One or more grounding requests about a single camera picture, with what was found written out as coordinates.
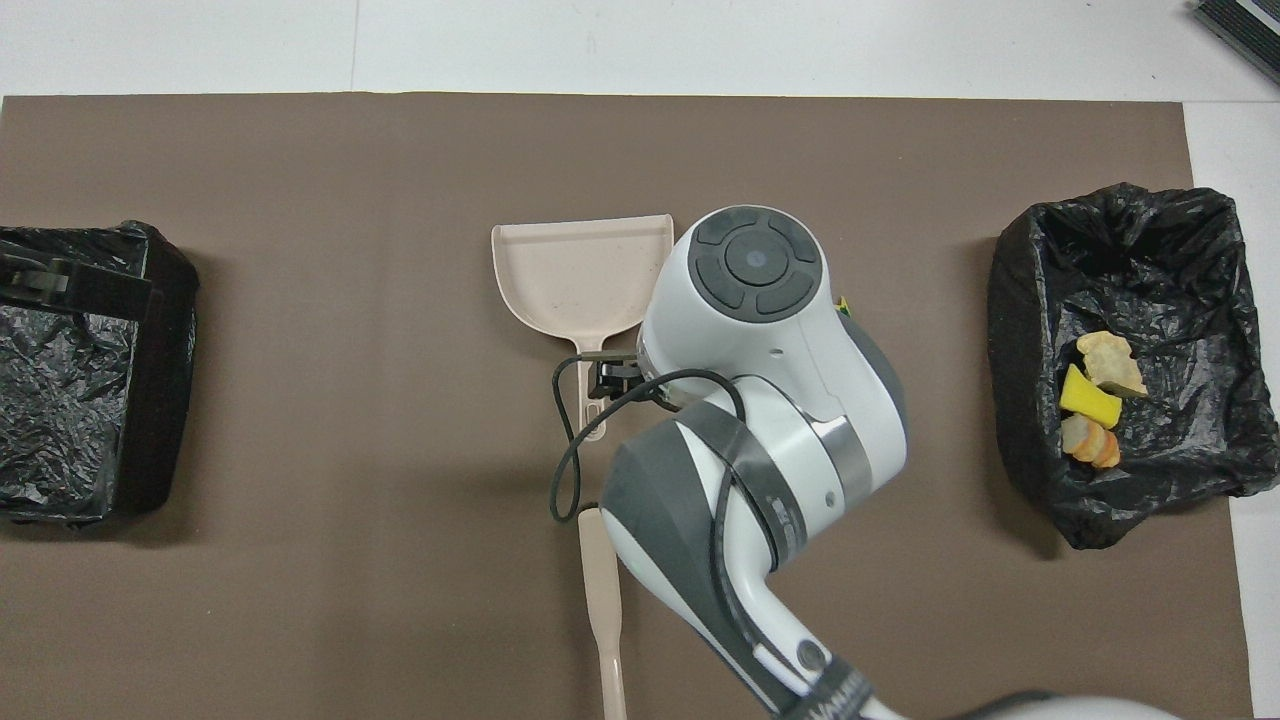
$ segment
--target black cable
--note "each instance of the black cable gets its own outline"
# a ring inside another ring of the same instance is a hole
[[[568,410],[564,409],[564,396],[559,391],[559,377],[564,373],[564,369],[575,363],[582,363],[581,355],[573,355],[572,357],[566,357],[559,365],[556,365],[556,370],[552,373],[552,397],[556,398],[556,411],[559,413],[561,423],[564,424],[564,437],[568,439],[570,445],[573,443],[573,424],[568,420]],[[557,521],[564,523],[558,515],[558,509],[556,507],[556,496],[559,491],[559,480],[554,480],[552,484],[552,518]],[[573,451],[573,507],[577,507],[577,502],[582,498],[582,461],[577,456],[577,451]]]
[[[713,578],[716,580],[716,594],[719,597],[721,605],[728,609],[730,616],[733,619],[735,625],[741,629],[742,639],[745,639],[748,644],[763,646],[765,651],[778,659],[778,661],[786,667],[797,673],[791,661],[787,660],[787,656],[783,655],[783,652],[760,630],[759,625],[751,620],[746,609],[742,607],[742,601],[740,601],[737,593],[733,592],[733,582],[728,577],[728,566],[724,565],[724,520],[728,518],[730,493],[733,486],[741,486],[742,480],[733,469],[733,460],[731,457],[724,457],[723,455],[719,455],[719,452],[716,455],[722,462],[724,462],[724,474],[721,477],[721,487],[716,493],[716,514],[712,515],[710,560]],[[750,506],[751,502],[746,493],[742,493],[742,496],[744,500],[748,500],[748,506]],[[756,523],[760,524],[762,529],[764,528],[764,524],[759,518],[756,518]]]
[[[572,433],[573,428],[572,425],[570,425],[568,413],[564,410],[564,398],[561,397],[559,393],[559,375],[561,373],[564,372],[564,368],[568,368],[573,363],[581,360],[582,357],[580,355],[566,359],[556,368],[556,374],[552,375],[552,388],[556,392],[556,407],[559,410],[561,420],[564,423],[566,433]],[[609,415],[613,415],[614,413],[621,410],[625,405],[634,402],[636,400],[646,400],[648,398],[646,396],[650,392],[653,392],[654,388],[658,388],[672,380],[678,380],[684,378],[701,378],[704,380],[710,380],[724,388],[724,392],[728,393],[730,400],[733,402],[733,415],[736,415],[740,421],[744,423],[746,421],[746,405],[742,402],[742,393],[739,392],[736,387],[733,387],[733,383],[728,378],[718,373],[713,373],[710,370],[701,370],[696,368],[690,368],[686,370],[676,370],[673,373],[658,375],[652,380],[645,380],[635,386],[634,388],[622,393],[622,396],[618,397],[612,405],[609,405],[599,415],[596,415],[594,420],[591,420],[590,423],[586,424],[586,427],[579,430],[577,436],[570,438],[568,447],[564,450],[564,455],[561,456],[559,465],[556,466],[556,474],[552,475],[550,498],[548,502],[548,507],[552,511],[552,518],[556,519],[557,523],[568,523],[570,520],[577,516],[579,501],[582,498],[582,471],[579,465],[577,450],[586,441],[586,436],[591,434],[591,432],[595,430],[595,428],[599,428],[600,424],[604,423],[604,420]],[[566,468],[568,468],[570,462],[573,462],[573,470],[575,470],[573,500],[572,503],[570,505],[568,512],[561,515],[559,503],[557,502],[559,497],[559,484],[561,479],[564,477],[564,470]]]
[[[969,712],[964,712],[961,715],[954,715],[947,720],[989,720],[991,717],[995,717],[997,715],[1004,715],[1004,711],[1010,710],[1012,707],[1018,707],[1019,705],[1044,702],[1047,700],[1053,700],[1056,697],[1062,697],[1062,696],[1047,691],[1023,691],[1020,693],[1014,693],[998,700],[993,700],[977,710],[970,710]]]

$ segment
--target black clip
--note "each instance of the black clip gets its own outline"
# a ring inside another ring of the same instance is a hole
[[[151,281],[40,254],[0,254],[0,301],[55,313],[88,313],[141,322]]]
[[[590,392],[586,393],[591,400],[602,397],[617,400],[644,382],[640,366],[628,360],[598,360],[591,365],[591,369],[594,379]]]

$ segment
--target control buttons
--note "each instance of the control buttons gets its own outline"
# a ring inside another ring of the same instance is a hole
[[[822,254],[790,215],[755,205],[712,213],[694,228],[689,275],[716,311],[745,323],[795,315],[818,293]]]
[[[785,275],[791,261],[787,259],[786,242],[781,237],[753,227],[737,232],[733,240],[728,241],[724,264],[735,278],[760,287]]]
[[[773,315],[799,305],[809,288],[813,287],[813,278],[803,274],[794,274],[781,286],[762,292],[755,296],[755,310],[762,315]]]
[[[708,292],[716,296],[716,300],[719,300],[735,310],[742,306],[742,300],[746,297],[746,293],[742,292],[742,288],[737,287],[733,279],[728,277],[728,273],[726,273],[724,268],[719,264],[719,258],[716,258],[714,255],[703,255],[698,259],[696,268],[698,277],[703,281],[703,286]]]
[[[792,220],[791,218],[774,213],[769,218],[769,227],[776,229],[778,234],[787,238],[791,243],[791,251],[796,254],[796,260],[801,263],[817,263],[818,261],[818,245],[813,241],[813,237],[800,223]]]

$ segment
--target food scrap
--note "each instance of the food scrap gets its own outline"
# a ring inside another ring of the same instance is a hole
[[[1120,464],[1120,443],[1115,433],[1079,413],[1062,420],[1062,452],[1100,470]]]
[[[1057,404],[1062,410],[1079,413],[1108,430],[1120,421],[1120,398],[1102,392],[1075,365],[1066,369],[1062,397]]]
[[[1075,348],[1084,354],[1084,372],[1093,384],[1120,397],[1147,397],[1129,341],[1098,331],[1076,338]]]

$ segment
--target yellow sponge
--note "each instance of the yellow sponge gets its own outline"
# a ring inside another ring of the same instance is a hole
[[[1098,389],[1075,365],[1066,369],[1062,398],[1057,404],[1062,410],[1079,413],[1108,430],[1120,421],[1120,398]]]

